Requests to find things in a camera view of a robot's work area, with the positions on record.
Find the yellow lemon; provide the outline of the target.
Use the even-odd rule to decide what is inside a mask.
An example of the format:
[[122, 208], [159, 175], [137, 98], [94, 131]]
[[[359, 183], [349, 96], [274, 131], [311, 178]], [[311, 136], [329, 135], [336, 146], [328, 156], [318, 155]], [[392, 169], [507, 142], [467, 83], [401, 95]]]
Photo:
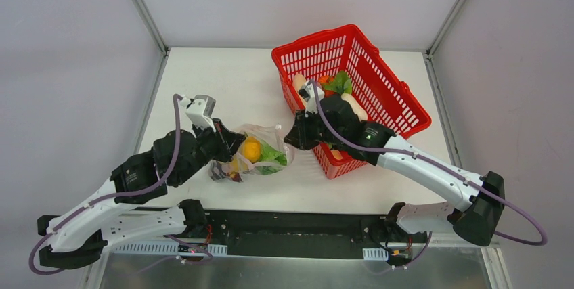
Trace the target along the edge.
[[255, 137], [247, 137], [242, 144], [241, 155], [251, 163], [258, 162], [262, 155], [261, 142]]

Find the dark red apple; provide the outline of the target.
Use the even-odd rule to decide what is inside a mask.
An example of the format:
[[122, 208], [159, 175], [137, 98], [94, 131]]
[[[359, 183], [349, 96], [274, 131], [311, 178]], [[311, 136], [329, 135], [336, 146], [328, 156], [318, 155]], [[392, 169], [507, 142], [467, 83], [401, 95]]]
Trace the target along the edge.
[[243, 179], [240, 172], [237, 171], [230, 171], [230, 172], [223, 172], [222, 176], [223, 179], [227, 179], [236, 183], [242, 183]]

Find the clear pink-dotted zip bag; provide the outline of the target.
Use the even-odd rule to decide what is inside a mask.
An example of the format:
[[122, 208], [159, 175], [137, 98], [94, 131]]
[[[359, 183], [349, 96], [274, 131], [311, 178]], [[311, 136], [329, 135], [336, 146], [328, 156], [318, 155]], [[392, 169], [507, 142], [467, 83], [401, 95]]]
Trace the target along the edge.
[[294, 148], [284, 142], [282, 125], [241, 125], [246, 137], [231, 162], [212, 161], [208, 176], [213, 181], [242, 183], [253, 175], [268, 176], [283, 171], [294, 161]]

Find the green napa cabbage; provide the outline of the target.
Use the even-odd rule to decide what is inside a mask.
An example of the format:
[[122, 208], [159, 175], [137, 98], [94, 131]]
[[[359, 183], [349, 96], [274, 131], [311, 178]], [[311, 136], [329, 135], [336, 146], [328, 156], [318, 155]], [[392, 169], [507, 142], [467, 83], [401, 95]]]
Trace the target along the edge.
[[288, 165], [288, 160], [285, 153], [276, 150], [267, 142], [261, 142], [261, 157], [259, 162], [270, 162], [273, 166], [257, 166], [256, 170], [260, 175], [270, 175], [280, 172], [285, 166]]

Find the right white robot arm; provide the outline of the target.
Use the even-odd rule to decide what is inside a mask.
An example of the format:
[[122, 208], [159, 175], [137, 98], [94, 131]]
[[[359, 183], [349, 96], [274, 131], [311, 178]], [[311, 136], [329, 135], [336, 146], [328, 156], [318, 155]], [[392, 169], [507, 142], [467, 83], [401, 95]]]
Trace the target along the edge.
[[504, 209], [501, 175], [480, 175], [437, 160], [383, 124], [360, 120], [352, 105], [337, 95], [320, 105], [313, 112], [296, 112], [286, 143], [300, 150], [330, 144], [355, 160], [406, 176], [449, 203], [445, 223], [455, 234], [477, 246], [490, 245]]

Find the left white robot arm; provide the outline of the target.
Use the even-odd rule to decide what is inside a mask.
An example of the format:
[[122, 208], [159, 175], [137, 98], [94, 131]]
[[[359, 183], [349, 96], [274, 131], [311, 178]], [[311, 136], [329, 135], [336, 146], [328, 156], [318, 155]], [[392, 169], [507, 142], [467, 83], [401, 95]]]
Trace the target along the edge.
[[116, 167], [93, 195], [70, 212], [40, 216], [37, 230], [42, 238], [30, 254], [30, 268], [38, 261], [48, 270], [35, 273], [51, 275], [86, 267], [113, 248], [152, 236], [200, 237], [208, 221], [199, 200], [185, 199], [139, 217], [126, 213], [167, 195], [169, 187], [183, 185], [210, 162], [232, 160], [246, 136], [228, 130], [218, 118], [214, 124], [192, 131], [177, 127], [148, 151]]

